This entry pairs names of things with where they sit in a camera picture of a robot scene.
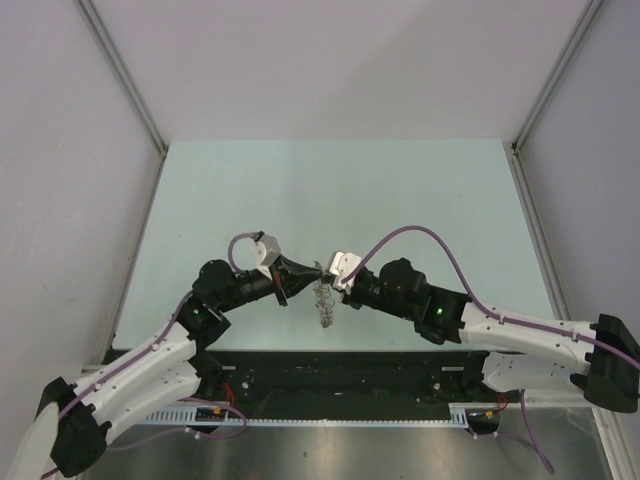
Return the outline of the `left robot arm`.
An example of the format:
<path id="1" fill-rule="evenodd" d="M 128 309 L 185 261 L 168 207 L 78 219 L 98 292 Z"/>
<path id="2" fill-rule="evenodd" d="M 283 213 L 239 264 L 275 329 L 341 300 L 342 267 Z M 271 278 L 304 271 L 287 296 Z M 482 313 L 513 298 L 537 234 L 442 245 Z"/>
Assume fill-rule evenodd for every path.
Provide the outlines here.
<path id="1" fill-rule="evenodd" d="M 226 313 L 265 297 L 286 305 L 322 275 L 282 255 L 241 273 L 224 260 L 205 263 L 170 320 L 146 342 L 82 379 L 58 377 L 44 387 L 40 407 L 59 408 L 53 472 L 76 476 L 147 415 L 193 395 L 214 397 L 222 366 L 206 350 L 229 328 Z"/>

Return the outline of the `silver disc keyring organiser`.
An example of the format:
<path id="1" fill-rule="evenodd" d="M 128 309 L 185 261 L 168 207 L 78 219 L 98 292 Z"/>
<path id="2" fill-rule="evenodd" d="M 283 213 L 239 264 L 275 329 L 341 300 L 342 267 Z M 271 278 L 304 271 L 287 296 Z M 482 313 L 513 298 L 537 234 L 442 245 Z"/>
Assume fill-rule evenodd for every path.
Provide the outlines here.
<path id="1" fill-rule="evenodd" d="M 325 272 L 324 267 L 317 260 L 314 261 L 314 266 L 320 267 L 322 274 Z M 333 309 L 335 300 L 332 298 L 332 288 L 322 285 L 319 280 L 313 283 L 312 291 L 315 297 L 315 307 L 320 317 L 320 324 L 323 328 L 329 328 L 334 322 Z"/>

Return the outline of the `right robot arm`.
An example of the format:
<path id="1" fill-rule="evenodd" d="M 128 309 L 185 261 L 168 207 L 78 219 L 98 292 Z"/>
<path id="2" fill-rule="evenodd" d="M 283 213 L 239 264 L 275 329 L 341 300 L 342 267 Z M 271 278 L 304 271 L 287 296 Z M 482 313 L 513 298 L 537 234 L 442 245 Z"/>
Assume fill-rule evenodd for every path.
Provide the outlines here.
<path id="1" fill-rule="evenodd" d="M 484 401 L 496 392 L 579 392 L 589 403 L 617 413 L 639 408 L 639 344 L 616 316 L 594 322 L 518 317 L 482 306 L 467 293 L 428 283 L 406 258 L 374 274 L 359 258 L 339 252 L 322 283 L 354 309 L 368 307 L 411 322 L 425 340 L 442 345 L 489 345 L 515 354 L 494 355 L 461 376 L 463 393 Z"/>

